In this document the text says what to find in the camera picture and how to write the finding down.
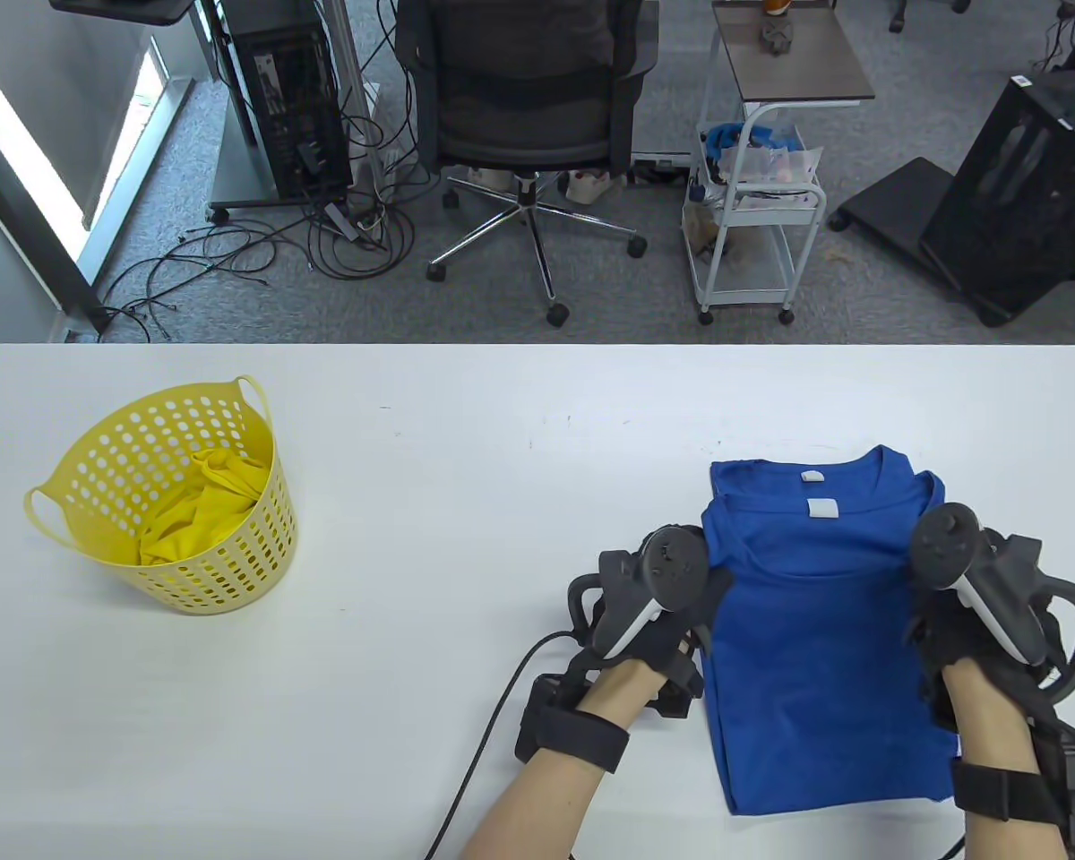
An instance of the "yellow basket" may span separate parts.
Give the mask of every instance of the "yellow basket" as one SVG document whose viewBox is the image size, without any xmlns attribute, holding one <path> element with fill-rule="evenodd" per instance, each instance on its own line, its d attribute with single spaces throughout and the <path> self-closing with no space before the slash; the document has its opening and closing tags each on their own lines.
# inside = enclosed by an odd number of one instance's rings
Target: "yellow basket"
<svg viewBox="0 0 1075 860">
<path fill-rule="evenodd" d="M 242 382 L 259 396 L 263 415 L 247 404 Z M 221 544 L 185 561 L 138 565 L 139 535 L 149 505 L 183 481 L 192 452 L 211 447 L 271 463 L 262 498 Z M 40 519 L 37 492 L 59 505 L 71 540 Z M 229 613 L 261 598 L 290 567 L 298 536 L 271 407 L 261 386 L 248 376 L 182 385 L 125 405 L 67 452 L 47 483 L 27 492 L 24 508 L 34 527 L 58 544 L 191 615 Z"/>
</svg>

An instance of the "black computer case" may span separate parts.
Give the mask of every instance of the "black computer case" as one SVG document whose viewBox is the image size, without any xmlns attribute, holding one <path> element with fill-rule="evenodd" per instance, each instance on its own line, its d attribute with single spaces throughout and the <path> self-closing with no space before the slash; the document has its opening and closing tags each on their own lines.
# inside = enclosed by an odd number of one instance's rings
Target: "black computer case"
<svg viewBox="0 0 1075 860">
<path fill-rule="evenodd" d="M 315 0 L 225 0 L 223 15 L 278 196 L 341 197 L 349 148 Z"/>
<path fill-rule="evenodd" d="M 1075 278 L 1075 71 L 1008 82 L 919 245 L 997 322 Z"/>
</svg>

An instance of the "blue t-shirt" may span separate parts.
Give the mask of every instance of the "blue t-shirt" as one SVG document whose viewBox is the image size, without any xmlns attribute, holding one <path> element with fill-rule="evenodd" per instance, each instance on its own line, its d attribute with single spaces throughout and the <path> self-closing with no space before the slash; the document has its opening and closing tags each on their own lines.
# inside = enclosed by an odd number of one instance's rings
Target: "blue t-shirt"
<svg viewBox="0 0 1075 860">
<path fill-rule="evenodd" d="M 714 463 L 712 479 L 710 561 L 735 574 L 704 660 L 729 807 L 949 798 L 957 740 L 932 725 L 905 643 L 907 544 L 943 483 L 886 447 L 836 465 Z"/>
</svg>

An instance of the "yellow cloth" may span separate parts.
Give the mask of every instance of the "yellow cloth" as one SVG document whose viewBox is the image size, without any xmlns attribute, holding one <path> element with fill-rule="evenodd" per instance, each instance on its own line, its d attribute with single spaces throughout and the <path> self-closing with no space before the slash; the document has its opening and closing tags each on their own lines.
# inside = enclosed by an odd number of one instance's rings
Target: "yellow cloth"
<svg viewBox="0 0 1075 860">
<path fill-rule="evenodd" d="M 268 470 L 228 448 L 199 450 L 181 487 L 173 488 L 140 534 L 144 565 L 180 562 L 221 544 L 258 503 Z"/>
</svg>

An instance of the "sneaker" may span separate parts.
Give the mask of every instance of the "sneaker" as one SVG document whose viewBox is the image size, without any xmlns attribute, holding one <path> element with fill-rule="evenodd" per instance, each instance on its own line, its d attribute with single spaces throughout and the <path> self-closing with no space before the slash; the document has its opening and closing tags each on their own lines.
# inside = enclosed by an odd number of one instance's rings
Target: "sneaker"
<svg viewBox="0 0 1075 860">
<path fill-rule="evenodd" d="M 507 169 L 471 168 L 467 180 L 491 191 L 508 194 L 514 189 L 514 173 Z"/>
<path fill-rule="evenodd" d="M 575 169 L 570 171 L 570 187 L 567 188 L 565 198 L 587 206 L 594 203 L 612 187 L 613 176 L 608 174 L 608 171 L 597 175 L 586 169 Z"/>
</svg>

